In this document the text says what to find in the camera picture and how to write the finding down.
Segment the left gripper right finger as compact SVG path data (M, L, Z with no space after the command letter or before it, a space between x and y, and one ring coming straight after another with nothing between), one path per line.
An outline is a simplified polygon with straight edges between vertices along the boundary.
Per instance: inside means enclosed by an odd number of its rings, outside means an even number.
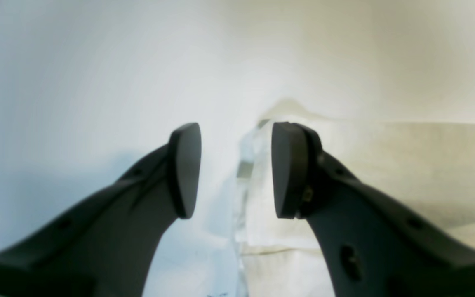
M475 297L475 250L364 184L315 130L272 126L275 210L304 219L338 297Z

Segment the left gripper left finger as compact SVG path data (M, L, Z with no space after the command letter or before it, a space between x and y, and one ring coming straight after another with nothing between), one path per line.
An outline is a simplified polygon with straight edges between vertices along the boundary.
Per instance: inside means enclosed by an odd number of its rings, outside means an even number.
M197 123L18 243L0 251L0 297L141 297L160 239L194 214Z

